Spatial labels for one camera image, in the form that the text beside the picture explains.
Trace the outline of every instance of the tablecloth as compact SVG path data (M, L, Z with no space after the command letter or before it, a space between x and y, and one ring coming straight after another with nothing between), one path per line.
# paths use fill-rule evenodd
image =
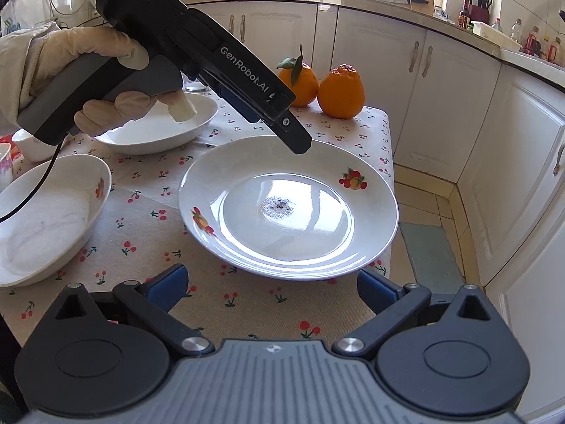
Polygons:
M66 284L81 282L89 291L107 291L128 279L144 282L176 262L186 264L190 285L171 314L215 343L227 337L333 342L374 316L357 296L357 273L317 282L270 279L222 262L188 233L177 209L187 168L214 146L271 134L262 123L248 123L214 93L205 94L217 101L217 115L198 138L165 153L123 156L84 134L67 143L62 155L88 153L106 161L111 192L92 237L67 265L37 284L0 289L0 314L20 343ZM383 111L364 107L347 121L324 115L317 102L292 111L314 139L358 155L394 186ZM15 176L33 166L19 157ZM25 208L18 215L25 215ZM371 266L389 276L390 260L389 249Z

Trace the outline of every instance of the metal screw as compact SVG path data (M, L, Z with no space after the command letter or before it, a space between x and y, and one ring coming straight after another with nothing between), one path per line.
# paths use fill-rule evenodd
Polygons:
M359 352L365 347L365 343L358 338L341 338L336 345L343 352Z
M208 349L210 341L201 336L191 336L190 338L183 339L181 345L187 351L200 352Z

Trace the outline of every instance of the orange fruit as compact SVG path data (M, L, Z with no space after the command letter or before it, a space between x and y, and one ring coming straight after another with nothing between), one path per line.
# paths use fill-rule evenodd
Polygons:
M309 65L302 63L302 70L294 86L291 84L291 74L292 68L283 68L279 71L279 79L295 93L296 98L292 106L306 107L309 103L312 103L317 96L318 80L316 74Z
M332 69L320 83L318 103L333 118L351 119L365 105L365 89L357 70L351 65Z

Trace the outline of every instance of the hand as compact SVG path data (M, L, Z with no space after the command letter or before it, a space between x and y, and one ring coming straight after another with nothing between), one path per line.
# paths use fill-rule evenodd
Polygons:
M41 48L30 87L31 95L38 96L67 64L87 52L117 57L123 66L135 70L141 70L149 63L149 55L142 45L111 27L76 27L54 31ZM196 114L194 106L182 90L157 97L128 91L119 94L114 103L105 100L87 101L83 109L75 114L75 123L83 132L96 137L123 126L130 120L144 117L156 100L167 104L169 113L177 121L184 121Z

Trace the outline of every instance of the white sleeve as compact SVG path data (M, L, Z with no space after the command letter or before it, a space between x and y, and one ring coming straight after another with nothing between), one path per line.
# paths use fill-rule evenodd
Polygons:
M43 43L53 31L55 22L35 29L18 30L0 38L0 136L19 127L19 110L33 100L30 87Z

